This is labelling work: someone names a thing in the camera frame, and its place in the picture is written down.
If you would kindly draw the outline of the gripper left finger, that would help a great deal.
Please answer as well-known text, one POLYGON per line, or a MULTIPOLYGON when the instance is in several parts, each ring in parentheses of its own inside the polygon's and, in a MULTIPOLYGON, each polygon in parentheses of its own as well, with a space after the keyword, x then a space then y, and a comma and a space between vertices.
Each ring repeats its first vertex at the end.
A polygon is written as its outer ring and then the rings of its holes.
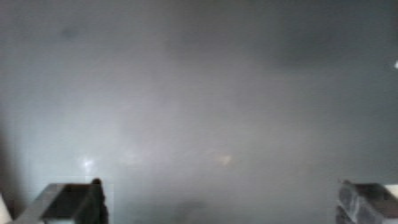
POLYGON ((108 224, 101 180, 51 183, 10 224, 108 224))

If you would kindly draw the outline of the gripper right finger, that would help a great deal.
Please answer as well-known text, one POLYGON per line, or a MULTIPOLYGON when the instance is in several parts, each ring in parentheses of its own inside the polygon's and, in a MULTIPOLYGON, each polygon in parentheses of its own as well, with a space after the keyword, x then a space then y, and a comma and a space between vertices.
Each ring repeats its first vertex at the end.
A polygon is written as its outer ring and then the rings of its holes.
POLYGON ((398 184, 341 182, 335 224, 398 224, 398 184))

